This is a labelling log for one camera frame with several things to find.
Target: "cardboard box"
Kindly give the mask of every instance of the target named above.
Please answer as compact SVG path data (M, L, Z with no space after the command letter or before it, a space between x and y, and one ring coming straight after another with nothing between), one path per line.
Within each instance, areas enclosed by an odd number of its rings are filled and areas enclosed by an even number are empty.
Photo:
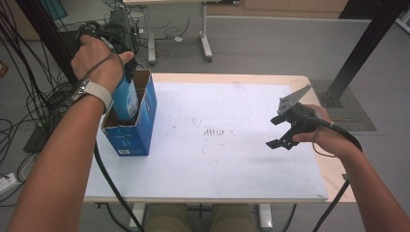
M139 109L132 122L118 120L113 108L102 121L102 131L120 157L148 156L153 132L157 98L150 71L135 71Z

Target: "power strip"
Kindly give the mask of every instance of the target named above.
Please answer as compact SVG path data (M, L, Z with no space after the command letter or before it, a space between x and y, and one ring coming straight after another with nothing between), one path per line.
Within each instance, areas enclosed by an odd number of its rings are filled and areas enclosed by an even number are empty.
M9 179L6 179L6 177L0 179L0 195L18 185L13 172L7 175L7 177Z

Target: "white watch strap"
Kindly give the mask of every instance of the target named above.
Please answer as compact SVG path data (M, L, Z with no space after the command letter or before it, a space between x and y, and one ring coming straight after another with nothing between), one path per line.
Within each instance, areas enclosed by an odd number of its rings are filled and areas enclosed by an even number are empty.
M89 81L84 89L84 92L96 96L103 102L103 104L105 105L104 113L111 108L111 94L103 86L94 83L93 81Z

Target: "left hand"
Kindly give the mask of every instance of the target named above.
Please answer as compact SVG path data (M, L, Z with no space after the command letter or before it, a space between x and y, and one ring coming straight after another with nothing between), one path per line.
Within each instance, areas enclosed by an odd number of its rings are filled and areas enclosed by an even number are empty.
M101 60L110 54L106 44L99 39L84 35L80 38L81 47L72 59L73 71L78 79L84 78L84 75L97 65ZM126 51L119 54L123 63L128 63L133 53ZM124 67L118 56L113 54L108 60L100 64L88 76L93 82L105 87L110 93L114 92L122 75Z

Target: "bottle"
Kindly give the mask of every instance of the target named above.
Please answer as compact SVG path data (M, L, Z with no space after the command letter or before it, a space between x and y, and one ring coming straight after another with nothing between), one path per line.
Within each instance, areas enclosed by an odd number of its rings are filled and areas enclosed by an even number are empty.
M112 93L114 101L112 106L117 114L117 118L125 122L131 121L138 110L138 96L133 80L129 76L131 75L128 75L126 72L114 93Z

